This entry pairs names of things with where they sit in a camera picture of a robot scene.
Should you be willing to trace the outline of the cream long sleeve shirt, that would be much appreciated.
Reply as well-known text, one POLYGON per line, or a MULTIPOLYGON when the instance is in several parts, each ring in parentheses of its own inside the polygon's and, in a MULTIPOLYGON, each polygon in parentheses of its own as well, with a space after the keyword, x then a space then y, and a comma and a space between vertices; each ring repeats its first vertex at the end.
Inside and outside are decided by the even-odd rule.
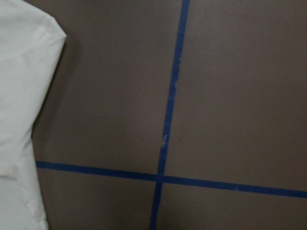
POLYGON ((66 34, 22 0, 0 3, 0 227, 46 230, 32 143, 66 34))

